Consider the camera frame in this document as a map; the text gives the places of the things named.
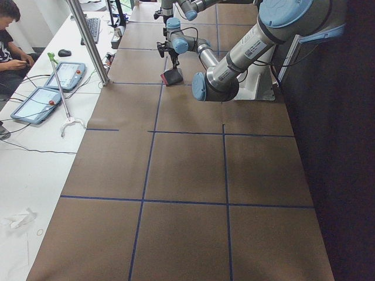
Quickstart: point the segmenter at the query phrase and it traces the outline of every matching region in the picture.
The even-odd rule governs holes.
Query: keyboard
[[[88,29],[91,32],[91,35],[93,36],[95,44],[99,41],[99,28],[100,28],[100,19],[98,18],[91,18],[86,19]],[[84,45],[83,38],[81,39],[81,45]]]

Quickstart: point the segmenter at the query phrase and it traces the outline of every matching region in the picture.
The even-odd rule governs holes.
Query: person's hand
[[[32,56],[30,56],[28,54],[21,54],[21,60],[27,61],[27,63],[30,65],[30,67],[32,67],[35,63]]]
[[[28,63],[27,61],[23,61],[23,60],[10,60],[2,64],[4,66],[6,65],[6,68],[8,70],[20,70],[20,69],[25,69],[27,63]]]

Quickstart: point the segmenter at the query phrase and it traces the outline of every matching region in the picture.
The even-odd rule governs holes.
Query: brown tile
[[[216,25],[191,25],[191,24],[182,24],[181,28],[196,28],[198,30],[198,37],[206,39],[210,42],[211,48],[214,51],[217,51],[217,28]],[[194,29],[184,30],[183,34],[196,38],[197,32]]]
[[[253,4],[218,4],[217,23],[219,25],[255,25],[258,9]]]
[[[152,134],[86,131],[63,195],[142,198]]]
[[[134,6],[130,17],[130,22],[163,23],[163,17],[160,17],[157,20],[154,19],[154,13],[155,11],[159,10],[160,7],[160,3],[139,2],[138,5]]]
[[[161,23],[130,22],[127,24],[119,48],[156,50],[156,43],[165,41],[163,27],[164,24]]]
[[[178,67],[182,71],[184,84],[191,85],[193,83],[193,77],[197,72],[204,73],[206,71],[202,63],[199,61],[198,55],[196,53],[187,52],[185,54],[181,54],[178,57],[178,60],[180,62],[180,65]],[[170,69],[172,68],[172,66],[172,60],[168,56],[166,69]]]
[[[109,84],[101,90],[88,128],[153,130],[161,85]]]
[[[146,198],[225,203],[222,136],[156,134]]]
[[[191,86],[163,88],[157,130],[222,133],[222,124],[219,102],[197,101]]]
[[[126,280],[139,207],[60,198],[27,280]]]
[[[174,17],[179,18],[182,23],[188,23],[190,25],[196,25],[196,24],[209,24],[209,25],[216,25],[216,6],[211,6],[204,10],[203,12],[198,13],[198,16],[189,22],[187,19],[183,19],[181,15],[185,18],[185,15],[183,14],[182,10],[179,8],[179,11],[177,11],[177,6],[175,6],[174,10]]]
[[[227,136],[231,203],[312,205],[294,138]]]
[[[251,28],[251,25],[219,25],[220,51],[229,52]]]
[[[108,76],[116,83],[162,83],[165,58],[156,50],[118,49]]]
[[[293,135],[285,104],[276,101],[229,101],[223,103],[227,133]]]
[[[228,281],[225,206],[145,203],[131,280]]]
[[[234,280],[333,281],[314,210],[230,207]]]

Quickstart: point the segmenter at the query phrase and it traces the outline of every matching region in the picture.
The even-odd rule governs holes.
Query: black mouse
[[[61,49],[57,54],[59,55],[59,57],[69,57],[71,56],[71,51]]]

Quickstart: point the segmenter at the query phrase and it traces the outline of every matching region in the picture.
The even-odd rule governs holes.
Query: person
[[[38,58],[18,48],[6,28],[21,14],[13,0],[0,0],[0,93],[11,96]]]

